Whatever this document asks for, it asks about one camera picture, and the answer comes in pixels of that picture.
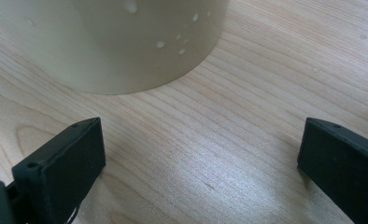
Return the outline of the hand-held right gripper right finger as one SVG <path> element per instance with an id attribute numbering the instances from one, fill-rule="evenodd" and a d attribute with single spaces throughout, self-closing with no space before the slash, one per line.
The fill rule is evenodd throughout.
<path id="1" fill-rule="evenodd" d="M 308 118 L 297 166 L 355 223 L 368 224 L 368 139 Z"/>

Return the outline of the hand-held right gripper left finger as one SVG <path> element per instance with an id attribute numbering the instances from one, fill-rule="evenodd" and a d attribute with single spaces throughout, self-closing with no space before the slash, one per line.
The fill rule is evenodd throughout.
<path id="1" fill-rule="evenodd" d="M 12 168 L 40 224 L 65 224 L 106 166 L 101 120 L 77 122 Z"/>

